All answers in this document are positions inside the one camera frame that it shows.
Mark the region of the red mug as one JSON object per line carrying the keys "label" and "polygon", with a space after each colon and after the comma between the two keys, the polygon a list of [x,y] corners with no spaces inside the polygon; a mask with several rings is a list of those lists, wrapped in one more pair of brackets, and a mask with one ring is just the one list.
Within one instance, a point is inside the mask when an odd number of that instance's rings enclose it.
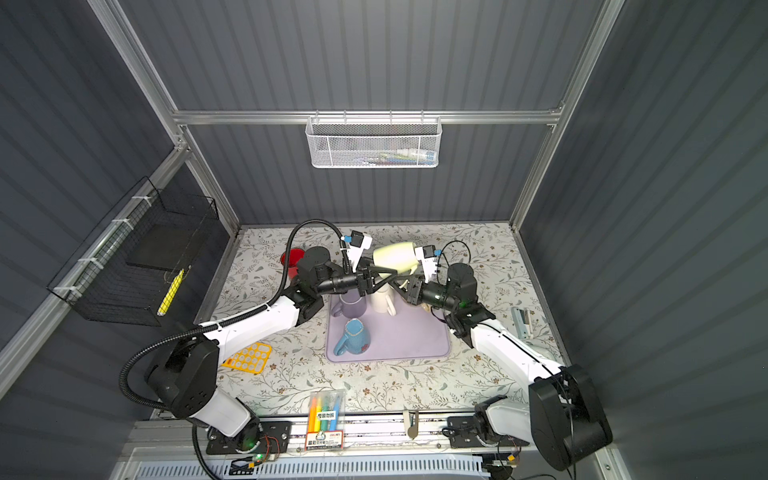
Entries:
{"label": "red mug", "polygon": [[302,248],[292,248],[281,255],[280,264],[285,268],[289,280],[292,280],[298,275],[298,263],[304,256],[305,251]]}

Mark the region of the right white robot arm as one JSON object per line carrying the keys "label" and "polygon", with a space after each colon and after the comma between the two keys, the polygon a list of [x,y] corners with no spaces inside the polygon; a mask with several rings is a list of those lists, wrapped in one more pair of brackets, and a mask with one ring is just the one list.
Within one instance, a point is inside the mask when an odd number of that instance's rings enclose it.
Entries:
{"label": "right white robot arm", "polygon": [[586,370],[550,360],[510,333],[480,302],[472,267],[464,263],[450,266],[444,283],[405,271],[390,284],[407,303],[441,310],[448,329],[458,339],[527,389],[525,408],[505,395],[475,406],[469,430],[480,441],[494,444],[512,437],[534,444],[558,471],[613,442],[607,415]]}

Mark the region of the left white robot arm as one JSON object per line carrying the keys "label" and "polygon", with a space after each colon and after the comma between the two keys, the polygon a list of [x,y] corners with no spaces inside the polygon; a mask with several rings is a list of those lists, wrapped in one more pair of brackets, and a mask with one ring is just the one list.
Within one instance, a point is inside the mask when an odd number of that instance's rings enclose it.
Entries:
{"label": "left white robot arm", "polygon": [[210,323],[207,333],[173,340],[159,349],[145,381],[162,406],[179,419],[205,424],[222,436],[254,443],[262,435],[260,421],[243,402],[217,384],[219,368],[263,339],[310,320],[324,305],[325,294],[356,291],[371,294],[413,266],[377,266],[367,258],[348,273],[335,264],[324,247],[312,247],[296,266],[297,275],[277,300],[247,313],[229,325]]}

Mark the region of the light green mug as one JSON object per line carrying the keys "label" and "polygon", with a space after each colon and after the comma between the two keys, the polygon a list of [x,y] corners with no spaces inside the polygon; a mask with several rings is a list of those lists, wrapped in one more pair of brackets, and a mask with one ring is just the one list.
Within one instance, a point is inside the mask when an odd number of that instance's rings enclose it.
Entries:
{"label": "light green mug", "polygon": [[396,270],[398,275],[413,274],[419,266],[413,242],[400,242],[374,250],[372,258],[376,267]]}

